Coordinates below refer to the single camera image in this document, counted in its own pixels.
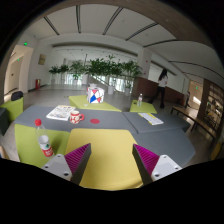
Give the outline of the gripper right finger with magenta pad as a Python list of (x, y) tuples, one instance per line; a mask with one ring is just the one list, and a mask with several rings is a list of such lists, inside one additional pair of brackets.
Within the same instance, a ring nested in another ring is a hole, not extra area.
[(181, 167), (168, 155), (159, 156), (137, 144), (133, 145), (132, 154), (143, 185), (148, 185), (181, 170)]

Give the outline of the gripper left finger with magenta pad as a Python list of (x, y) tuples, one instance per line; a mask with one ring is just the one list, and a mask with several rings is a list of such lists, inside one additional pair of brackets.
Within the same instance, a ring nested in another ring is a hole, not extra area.
[(91, 144), (83, 145), (66, 155), (57, 154), (42, 169), (79, 185), (91, 155)]

